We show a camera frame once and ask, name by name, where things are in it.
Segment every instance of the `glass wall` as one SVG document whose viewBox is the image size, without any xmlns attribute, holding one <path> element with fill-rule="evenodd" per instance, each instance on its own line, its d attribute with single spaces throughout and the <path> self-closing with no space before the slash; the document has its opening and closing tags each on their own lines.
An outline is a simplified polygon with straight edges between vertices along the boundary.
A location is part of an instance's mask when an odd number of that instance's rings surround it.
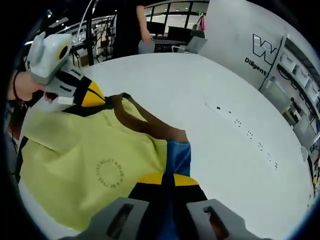
<svg viewBox="0 0 320 240">
<path fill-rule="evenodd" d="M 165 33 L 169 27 L 192 29 L 200 14 L 206 15 L 209 1 L 175 1 L 147 6 L 144 14 L 148 22 L 165 24 Z"/>
</svg>

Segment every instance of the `black dot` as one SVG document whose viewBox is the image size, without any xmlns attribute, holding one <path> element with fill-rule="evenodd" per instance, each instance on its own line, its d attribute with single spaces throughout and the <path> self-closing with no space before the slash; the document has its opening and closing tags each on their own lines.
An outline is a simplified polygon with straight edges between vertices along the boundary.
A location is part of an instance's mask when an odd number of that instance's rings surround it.
<svg viewBox="0 0 320 240">
<path fill-rule="evenodd" d="M 59 60 L 62 59 L 62 58 L 66 55 L 67 50 L 68 50 L 68 47 L 67 47 L 67 46 L 65 46 L 65 47 L 61 50 L 60 55 L 59 55 Z"/>
</svg>

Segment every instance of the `window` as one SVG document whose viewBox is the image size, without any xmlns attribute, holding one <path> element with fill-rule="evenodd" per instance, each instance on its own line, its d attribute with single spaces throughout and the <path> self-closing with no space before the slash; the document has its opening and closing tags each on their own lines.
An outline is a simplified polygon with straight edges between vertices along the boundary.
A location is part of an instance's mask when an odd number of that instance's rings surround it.
<svg viewBox="0 0 320 240">
<path fill-rule="evenodd" d="M 198 22 L 199 19 L 200 19 L 200 16 L 190 15 L 188 25 L 186 26 L 186 28 L 192 29 L 192 27 Z"/>
<path fill-rule="evenodd" d="M 144 15 L 145 16 L 150 15 L 151 13 L 152 13 L 152 7 L 148 7 L 148 8 L 144 9 Z"/>
<path fill-rule="evenodd" d="M 154 14 L 163 14 L 168 10 L 168 4 L 161 4 L 159 6 L 154 7 Z"/>
<path fill-rule="evenodd" d="M 175 2 L 171 3 L 170 12 L 188 12 L 190 2 Z"/>
<path fill-rule="evenodd" d="M 155 22 L 155 23 L 164 24 L 165 23 L 165 19 L 166 19 L 166 15 L 164 15 L 164 14 L 159 14 L 159 15 L 152 16 L 152 22 Z"/>
<path fill-rule="evenodd" d="M 167 33 L 169 26 L 184 28 L 186 24 L 187 15 L 168 15 L 164 32 Z"/>
<path fill-rule="evenodd" d="M 191 11 L 192 12 L 204 12 L 208 10 L 208 2 L 194 2 Z"/>
</svg>

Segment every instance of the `white tabletop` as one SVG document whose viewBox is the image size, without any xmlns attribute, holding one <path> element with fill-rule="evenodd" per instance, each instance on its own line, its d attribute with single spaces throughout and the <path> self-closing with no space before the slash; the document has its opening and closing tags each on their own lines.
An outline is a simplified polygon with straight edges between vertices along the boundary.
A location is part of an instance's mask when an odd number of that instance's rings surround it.
<svg viewBox="0 0 320 240">
<path fill-rule="evenodd" d="M 162 121 L 186 130 L 191 177 L 208 199 L 244 218 L 253 234 L 284 239 L 305 216 L 313 187 L 301 145 L 277 109 L 235 73 L 185 53 L 118 58 L 85 71 L 105 96 L 129 93 Z M 56 107 L 43 101 L 35 106 Z M 19 187 L 26 208 L 49 238 L 77 233 L 55 223 L 23 181 Z"/>
</svg>

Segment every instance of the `bracelet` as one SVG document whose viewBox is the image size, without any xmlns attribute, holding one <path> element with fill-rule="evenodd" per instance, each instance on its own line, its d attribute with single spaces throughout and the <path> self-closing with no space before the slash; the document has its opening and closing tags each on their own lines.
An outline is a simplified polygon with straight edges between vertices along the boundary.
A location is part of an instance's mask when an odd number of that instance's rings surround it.
<svg viewBox="0 0 320 240">
<path fill-rule="evenodd" d="M 13 83 L 12 83 L 13 95 L 14 95 L 14 97 L 15 97 L 16 100 L 21 100 L 21 99 L 18 97 L 17 90 L 16 90 L 16 80 L 17 80 L 17 76 L 18 76 L 19 73 L 21 73 L 21 71 L 17 71 L 17 72 L 16 72 L 16 74 L 14 75 Z"/>
</svg>

